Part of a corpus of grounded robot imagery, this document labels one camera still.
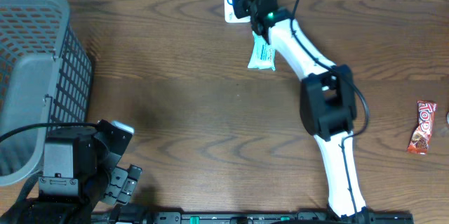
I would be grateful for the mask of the red chocolate bar wrapper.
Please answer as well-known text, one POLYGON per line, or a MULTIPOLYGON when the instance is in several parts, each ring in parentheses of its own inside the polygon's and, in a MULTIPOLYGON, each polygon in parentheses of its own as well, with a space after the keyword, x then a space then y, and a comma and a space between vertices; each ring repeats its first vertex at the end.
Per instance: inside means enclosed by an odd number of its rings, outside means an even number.
POLYGON ((417 101, 418 125, 411 136, 407 152, 423 155, 428 152, 433 134, 436 108, 437 103, 433 101, 417 101))

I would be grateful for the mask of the green wet wipes packet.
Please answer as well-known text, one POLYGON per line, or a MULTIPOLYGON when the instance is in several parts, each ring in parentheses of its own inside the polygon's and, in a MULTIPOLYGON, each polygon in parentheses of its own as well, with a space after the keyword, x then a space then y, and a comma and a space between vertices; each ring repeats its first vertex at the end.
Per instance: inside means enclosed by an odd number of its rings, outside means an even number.
POLYGON ((251 54, 248 69, 276 70, 275 54, 276 50, 269 45, 264 37, 253 32, 254 46, 251 54))

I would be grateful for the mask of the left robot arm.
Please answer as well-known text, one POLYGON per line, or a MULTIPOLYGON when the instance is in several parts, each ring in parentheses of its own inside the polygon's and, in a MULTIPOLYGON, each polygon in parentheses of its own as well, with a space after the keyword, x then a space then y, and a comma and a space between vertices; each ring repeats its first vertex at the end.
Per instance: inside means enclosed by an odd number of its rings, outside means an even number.
POLYGON ((2 223, 94 223, 99 202, 126 205, 142 169, 118 166, 134 128, 119 121, 40 123, 14 129, 6 140, 31 129, 50 129, 43 168, 27 179, 2 223))

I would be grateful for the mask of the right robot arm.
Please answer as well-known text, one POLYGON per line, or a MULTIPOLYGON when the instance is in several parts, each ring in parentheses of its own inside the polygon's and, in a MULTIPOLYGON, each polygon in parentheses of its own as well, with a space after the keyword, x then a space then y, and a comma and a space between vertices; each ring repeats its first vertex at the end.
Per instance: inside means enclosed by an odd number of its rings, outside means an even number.
POLYGON ((248 17, 254 33, 278 51, 300 81, 300 118, 317 142, 328 181, 328 207, 338 223, 368 223, 358 185, 353 143, 356 101, 370 118, 366 99, 348 65, 336 65, 300 28, 295 11, 278 0, 232 0, 234 15, 248 17))

